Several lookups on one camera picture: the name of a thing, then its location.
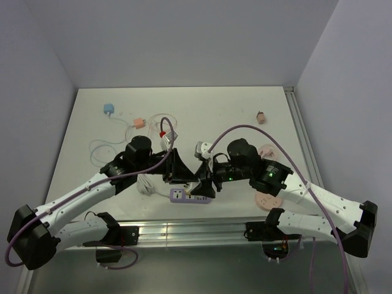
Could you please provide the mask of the purple power strip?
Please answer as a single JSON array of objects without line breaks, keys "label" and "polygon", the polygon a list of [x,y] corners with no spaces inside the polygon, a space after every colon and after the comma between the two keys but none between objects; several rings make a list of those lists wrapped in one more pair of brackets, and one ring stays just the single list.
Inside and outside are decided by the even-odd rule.
[{"label": "purple power strip", "polygon": [[182,188],[174,188],[170,190],[169,199],[172,203],[202,204],[206,205],[212,202],[211,198],[204,196],[194,196],[186,194]]}]

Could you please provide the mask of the brown pink plug adapter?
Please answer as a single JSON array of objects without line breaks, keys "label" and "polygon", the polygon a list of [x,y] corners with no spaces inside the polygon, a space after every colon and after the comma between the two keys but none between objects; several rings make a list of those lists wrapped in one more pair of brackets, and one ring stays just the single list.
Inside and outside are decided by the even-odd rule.
[{"label": "brown pink plug adapter", "polygon": [[262,112],[262,111],[259,111],[257,113],[256,119],[257,119],[258,124],[266,123],[266,116],[265,116],[264,112]]}]

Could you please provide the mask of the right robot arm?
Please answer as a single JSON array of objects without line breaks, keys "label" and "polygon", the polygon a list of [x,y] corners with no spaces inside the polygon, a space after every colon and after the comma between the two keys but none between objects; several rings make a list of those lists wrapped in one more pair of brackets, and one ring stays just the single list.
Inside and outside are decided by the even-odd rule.
[{"label": "right robot arm", "polygon": [[366,258],[377,220],[378,207],[353,202],[300,178],[297,172],[275,160],[262,158],[256,147],[241,138],[227,146],[228,161],[218,162],[211,144],[199,142],[195,157],[202,164],[200,182],[190,194],[215,198],[225,182],[248,180],[256,191],[280,197],[308,209],[309,215],[273,208],[264,221],[248,222],[249,241],[278,241],[311,236],[341,244],[345,253]]}]

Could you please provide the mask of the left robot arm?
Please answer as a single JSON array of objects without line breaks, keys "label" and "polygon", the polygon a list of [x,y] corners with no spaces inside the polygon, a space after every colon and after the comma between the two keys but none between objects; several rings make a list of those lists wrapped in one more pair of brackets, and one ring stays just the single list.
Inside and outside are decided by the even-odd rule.
[{"label": "left robot arm", "polygon": [[8,256],[15,251],[21,265],[36,270],[67,247],[84,243],[120,245],[123,241],[120,225],[109,213],[98,213],[83,222],[74,223],[73,219],[135,184],[140,174],[162,175],[163,182],[169,184],[198,180],[172,144],[166,151],[153,153],[151,140],[136,136],[123,152],[72,192],[34,209],[28,205],[19,208],[7,236],[6,263],[16,265]]}]

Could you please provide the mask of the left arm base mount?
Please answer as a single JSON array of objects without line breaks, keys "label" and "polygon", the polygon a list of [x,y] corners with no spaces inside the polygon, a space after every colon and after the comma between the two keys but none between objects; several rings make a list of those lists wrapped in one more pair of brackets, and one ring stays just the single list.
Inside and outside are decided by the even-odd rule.
[{"label": "left arm base mount", "polygon": [[[88,241],[82,244],[83,247],[96,247],[96,262],[99,266],[110,270],[121,270],[133,266],[138,260],[138,254],[132,246],[137,245],[139,237],[139,227],[119,226],[109,229],[109,232],[99,241]],[[113,266],[118,263],[123,254],[130,252],[134,255],[134,260],[130,265]]]}]

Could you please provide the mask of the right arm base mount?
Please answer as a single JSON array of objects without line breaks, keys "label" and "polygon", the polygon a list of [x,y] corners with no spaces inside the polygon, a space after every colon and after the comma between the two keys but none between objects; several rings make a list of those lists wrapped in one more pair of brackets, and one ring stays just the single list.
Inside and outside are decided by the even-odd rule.
[{"label": "right arm base mount", "polygon": [[245,228],[244,238],[249,242],[261,242],[268,262],[286,260],[301,247],[301,235],[285,234],[276,227],[266,225],[265,221],[246,222]]}]

